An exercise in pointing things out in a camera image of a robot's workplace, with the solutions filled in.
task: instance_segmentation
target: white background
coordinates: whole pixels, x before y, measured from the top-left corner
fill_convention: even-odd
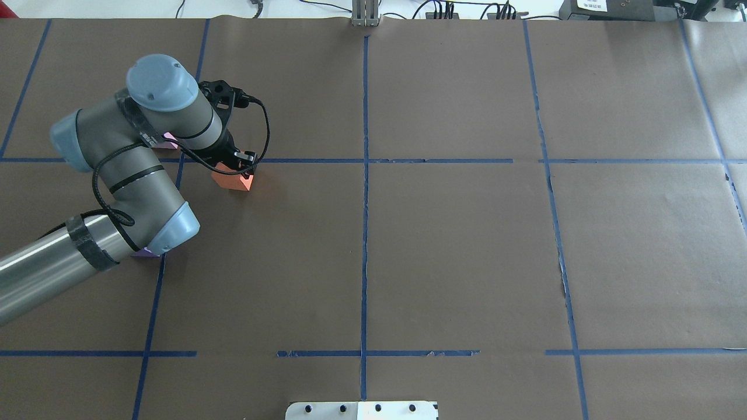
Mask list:
[[[351,0],[318,0],[333,3],[350,9]],[[486,0],[475,0],[488,3]],[[20,17],[66,17],[66,18],[164,18],[174,17],[182,0],[4,0]],[[408,18],[422,0],[382,0],[380,13],[395,12]],[[511,0],[519,11],[527,11],[530,16],[555,15],[562,0]],[[477,19],[484,6],[457,4],[455,11],[462,19]],[[252,17],[257,9],[249,0],[186,0],[184,10],[179,17],[206,18],[219,15]],[[425,17],[426,11],[433,11],[433,6],[423,7],[418,14]],[[349,16],[349,13],[333,7],[304,4],[298,0],[264,0],[263,18],[318,18],[332,16]],[[719,1],[716,12],[707,17],[714,21],[741,21],[739,12],[725,9]]]

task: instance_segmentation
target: white bracket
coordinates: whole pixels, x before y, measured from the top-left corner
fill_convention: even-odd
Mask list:
[[[438,420],[433,401],[292,403],[285,420]]]
[[[379,26],[379,0],[353,0],[353,26]]]

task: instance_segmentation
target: blue cap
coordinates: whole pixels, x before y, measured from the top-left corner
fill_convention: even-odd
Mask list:
[[[197,82],[165,54],[146,55],[127,72],[127,90],[140,106],[153,111],[184,109],[197,98]]]
[[[80,112],[79,109],[57,121],[49,129],[49,140],[52,141],[52,146],[55,147],[57,153],[65,159],[68,165],[78,172],[90,172],[92,168],[86,162],[86,158],[83,157],[81,145],[78,143],[78,127],[76,124],[78,112]]]
[[[164,227],[155,235],[148,244],[148,250],[155,255],[161,255],[197,235],[199,222],[194,217],[189,203],[185,201],[179,210],[166,222]]]

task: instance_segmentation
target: gray robot arm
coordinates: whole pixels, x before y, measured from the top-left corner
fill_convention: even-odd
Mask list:
[[[235,148],[226,130],[230,112],[217,107],[247,98],[254,99],[223,81],[198,85],[174,58],[149,55],[129,70],[126,90],[56,123],[50,131],[55,149],[76,170],[100,175],[116,201],[71,217],[0,259],[0,325],[115,267],[134,250],[161,255],[197,234],[189,204],[149,147],[170,132],[194,158],[253,172],[261,157]],[[97,188],[96,176],[93,184]]]

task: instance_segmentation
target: label sticker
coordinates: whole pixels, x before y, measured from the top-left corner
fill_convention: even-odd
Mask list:
[[[607,0],[576,0],[578,7],[595,12],[607,11]]]

